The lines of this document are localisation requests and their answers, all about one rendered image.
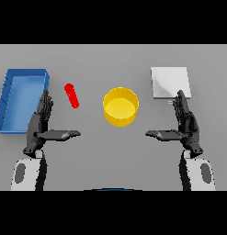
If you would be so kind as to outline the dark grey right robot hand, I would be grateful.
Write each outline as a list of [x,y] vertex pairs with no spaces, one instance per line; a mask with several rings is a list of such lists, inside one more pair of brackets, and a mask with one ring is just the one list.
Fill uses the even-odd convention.
[[182,90],[177,92],[173,107],[176,113],[177,129],[148,130],[147,137],[160,141],[179,141],[185,150],[190,151],[190,156],[196,158],[203,153],[199,144],[199,125],[194,114],[189,110],[187,99]]

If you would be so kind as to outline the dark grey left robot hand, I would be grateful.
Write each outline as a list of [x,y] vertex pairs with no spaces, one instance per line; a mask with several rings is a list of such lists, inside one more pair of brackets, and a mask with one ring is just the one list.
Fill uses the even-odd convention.
[[30,158],[36,157],[36,151],[43,148],[47,140],[67,141],[73,137],[79,137],[78,130],[55,130],[48,129],[51,117],[53,101],[47,90],[44,90],[37,110],[32,114],[27,128],[27,146],[23,153]]

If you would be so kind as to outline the red beaker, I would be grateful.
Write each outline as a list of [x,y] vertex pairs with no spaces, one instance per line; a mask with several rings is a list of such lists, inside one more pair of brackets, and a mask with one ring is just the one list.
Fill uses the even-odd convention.
[[74,90],[74,86],[72,84],[68,83],[64,86],[64,91],[67,94],[72,107],[73,108],[78,108],[79,107],[79,101],[78,101],[78,98],[77,98],[77,94]]

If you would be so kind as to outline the pale square scale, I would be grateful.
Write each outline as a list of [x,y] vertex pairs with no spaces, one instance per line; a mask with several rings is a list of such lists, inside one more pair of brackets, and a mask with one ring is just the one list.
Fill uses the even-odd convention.
[[152,67],[151,76],[154,99],[174,99],[179,90],[191,98],[186,67]]

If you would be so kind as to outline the yellow bowl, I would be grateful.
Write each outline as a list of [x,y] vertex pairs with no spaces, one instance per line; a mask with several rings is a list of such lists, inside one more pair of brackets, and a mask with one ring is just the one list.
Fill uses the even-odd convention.
[[122,128],[130,125],[136,118],[139,99],[129,88],[115,87],[105,94],[102,105],[106,121]]

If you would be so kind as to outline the blue tray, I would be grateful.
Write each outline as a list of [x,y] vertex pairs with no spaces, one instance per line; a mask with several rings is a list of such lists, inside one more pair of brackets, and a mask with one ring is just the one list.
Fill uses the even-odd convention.
[[0,95],[0,133],[26,134],[40,97],[49,87],[46,69],[8,69]]

